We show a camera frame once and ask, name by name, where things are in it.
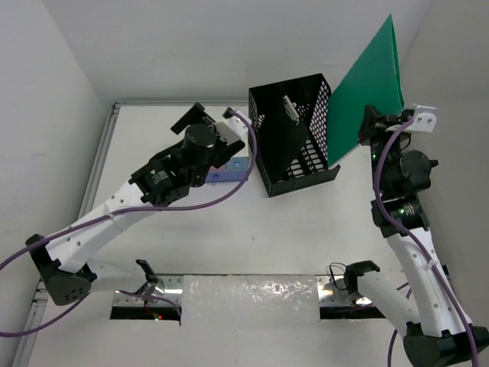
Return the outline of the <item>green notebook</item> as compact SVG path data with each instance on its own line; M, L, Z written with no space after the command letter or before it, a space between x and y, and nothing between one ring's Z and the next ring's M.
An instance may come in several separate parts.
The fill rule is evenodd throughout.
M404 107L393 16L389 15L329 97L328 165L333 167L358 145L364 107L396 115Z

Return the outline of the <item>blue pulled-out drawer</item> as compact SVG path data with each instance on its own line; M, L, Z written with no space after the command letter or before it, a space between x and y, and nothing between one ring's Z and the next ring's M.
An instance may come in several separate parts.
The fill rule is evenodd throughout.
M227 171L246 171L249 164L249 157L233 157L225 164L225 169Z

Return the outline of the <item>white drawer organizer box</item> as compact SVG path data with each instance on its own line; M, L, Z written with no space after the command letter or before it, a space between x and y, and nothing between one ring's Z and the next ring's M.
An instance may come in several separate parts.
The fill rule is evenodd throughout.
M211 167L206 183L239 182L245 177L249 164L249 157L233 157L219 168Z

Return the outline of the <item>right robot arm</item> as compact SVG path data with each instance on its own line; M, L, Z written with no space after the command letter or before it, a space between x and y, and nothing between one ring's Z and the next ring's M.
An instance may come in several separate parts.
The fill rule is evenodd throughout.
M367 105L358 131L360 144L371 151L373 221L396 255L414 300L405 298L372 261L347 265L343 281L346 293L369 299L393 325L411 365L469 361L477 366L478 354L488 347L488 330L475 326L456 299L418 197L430 188L438 161L401 146L412 133L432 132L435 125L436 109L431 107L382 115Z

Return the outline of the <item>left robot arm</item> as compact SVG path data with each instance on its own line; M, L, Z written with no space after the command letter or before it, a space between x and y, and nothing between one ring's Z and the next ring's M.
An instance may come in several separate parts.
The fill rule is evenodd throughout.
M211 168L224 166L246 147L251 128L240 112L228 108L221 121L194 104L172 127L182 139L157 152L105 202L66 229L27 241L47 293L57 306L72 304L92 292L124 291L154 296L160 282L143 259L126 265L97 261L96 252L131 226L188 196L206 182Z

